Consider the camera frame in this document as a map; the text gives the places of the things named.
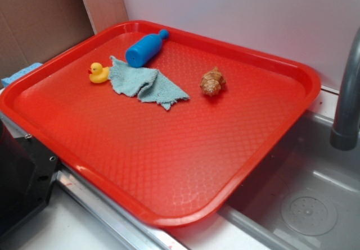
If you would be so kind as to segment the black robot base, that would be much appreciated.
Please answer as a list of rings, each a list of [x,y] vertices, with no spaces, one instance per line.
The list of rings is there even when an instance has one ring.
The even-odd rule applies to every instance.
[[[1,240],[46,208],[60,160],[35,137],[1,123]]]

